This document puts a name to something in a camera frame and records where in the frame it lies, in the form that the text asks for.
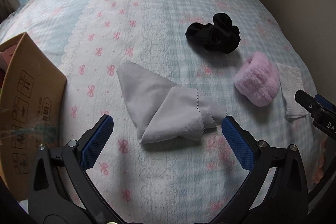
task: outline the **black satin scrunchie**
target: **black satin scrunchie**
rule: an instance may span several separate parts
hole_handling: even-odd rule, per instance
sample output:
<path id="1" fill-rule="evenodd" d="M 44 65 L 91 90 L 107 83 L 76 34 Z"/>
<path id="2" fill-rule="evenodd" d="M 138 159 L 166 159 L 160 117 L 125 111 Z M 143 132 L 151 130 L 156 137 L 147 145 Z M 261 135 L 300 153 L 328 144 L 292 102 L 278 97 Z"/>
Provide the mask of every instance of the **black satin scrunchie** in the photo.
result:
<path id="1" fill-rule="evenodd" d="M 214 25 L 191 24 L 185 33 L 187 40 L 195 45 L 204 45 L 208 51 L 233 52 L 240 42 L 238 27 L 232 26 L 231 18 L 225 13 L 215 14 L 212 21 Z"/>

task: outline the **brown cardboard box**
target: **brown cardboard box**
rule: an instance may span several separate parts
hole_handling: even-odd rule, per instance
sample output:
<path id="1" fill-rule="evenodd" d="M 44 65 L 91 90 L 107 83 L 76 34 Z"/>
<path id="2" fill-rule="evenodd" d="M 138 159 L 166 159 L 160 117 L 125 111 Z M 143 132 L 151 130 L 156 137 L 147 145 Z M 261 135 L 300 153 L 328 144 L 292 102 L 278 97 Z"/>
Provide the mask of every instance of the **brown cardboard box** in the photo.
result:
<path id="1" fill-rule="evenodd" d="M 0 44 L 17 45 L 0 95 L 0 175 L 16 200 L 28 198 L 37 147 L 58 146 L 66 77 L 25 32 Z"/>

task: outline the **bedspread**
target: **bedspread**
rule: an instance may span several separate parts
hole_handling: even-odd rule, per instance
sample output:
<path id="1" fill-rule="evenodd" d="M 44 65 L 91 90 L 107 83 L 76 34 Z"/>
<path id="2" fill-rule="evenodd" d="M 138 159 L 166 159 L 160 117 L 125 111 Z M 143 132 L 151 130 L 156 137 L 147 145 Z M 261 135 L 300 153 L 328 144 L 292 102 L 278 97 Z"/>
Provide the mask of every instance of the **bedspread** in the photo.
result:
<path id="1" fill-rule="evenodd" d="M 227 55 L 192 48 L 184 35 L 187 27 L 211 22 L 220 12 L 239 27 L 238 48 Z M 102 114 L 113 117 L 114 132 L 87 173 L 125 221 L 208 222 L 248 174 L 220 127 L 200 142 L 179 137 L 140 145 L 116 74 L 125 60 L 225 105 L 256 140 L 277 147 L 295 143 L 312 184 L 321 134 L 311 118 L 287 119 L 281 91 L 270 105 L 256 107 L 232 83 L 246 57 L 261 51 L 274 63 L 300 68 L 305 91 L 316 94 L 307 67 L 258 0 L 30 0 L 1 24 L 0 40 L 23 31 L 67 76 L 63 144 L 78 139 Z M 261 203 L 273 173 L 254 206 Z"/>

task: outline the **gingham pattern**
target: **gingham pattern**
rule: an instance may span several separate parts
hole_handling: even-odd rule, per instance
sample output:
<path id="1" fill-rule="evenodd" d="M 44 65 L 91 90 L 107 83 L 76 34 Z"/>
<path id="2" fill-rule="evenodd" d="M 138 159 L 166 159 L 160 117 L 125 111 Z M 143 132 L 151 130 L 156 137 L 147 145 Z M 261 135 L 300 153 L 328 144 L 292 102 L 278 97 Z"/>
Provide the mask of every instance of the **gingham pattern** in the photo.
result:
<path id="1" fill-rule="evenodd" d="M 211 22 L 219 12 L 239 27 L 239 47 L 228 55 L 191 48 L 184 35 L 187 27 Z M 63 143 L 78 139 L 102 114 L 113 117 L 114 133 L 87 172 L 125 221 L 208 222 L 248 173 L 220 127 L 199 143 L 176 138 L 140 146 L 115 73 L 127 59 L 226 105 L 228 115 L 255 139 L 277 147 L 295 143 L 311 185 L 320 153 L 320 132 L 311 118 L 287 120 L 281 92 L 270 105 L 255 107 L 232 84 L 246 57 L 261 51 L 273 62 L 300 68 L 305 90 L 316 93 L 305 64 L 258 0 L 30 0 L 1 24 L 1 41 L 25 30 L 68 78 Z M 72 189 L 70 193 L 79 204 Z"/>

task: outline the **pink fuzzy scrunchie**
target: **pink fuzzy scrunchie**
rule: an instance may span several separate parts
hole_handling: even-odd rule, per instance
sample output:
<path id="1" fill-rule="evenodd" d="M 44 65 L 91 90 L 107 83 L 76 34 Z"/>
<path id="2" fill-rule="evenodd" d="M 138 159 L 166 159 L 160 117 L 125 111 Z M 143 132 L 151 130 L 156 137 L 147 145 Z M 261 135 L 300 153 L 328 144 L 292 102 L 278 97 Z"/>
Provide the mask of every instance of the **pink fuzzy scrunchie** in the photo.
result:
<path id="1" fill-rule="evenodd" d="M 253 104 L 266 106 L 279 92 L 279 71 L 265 54 L 255 52 L 244 62 L 233 83 Z"/>

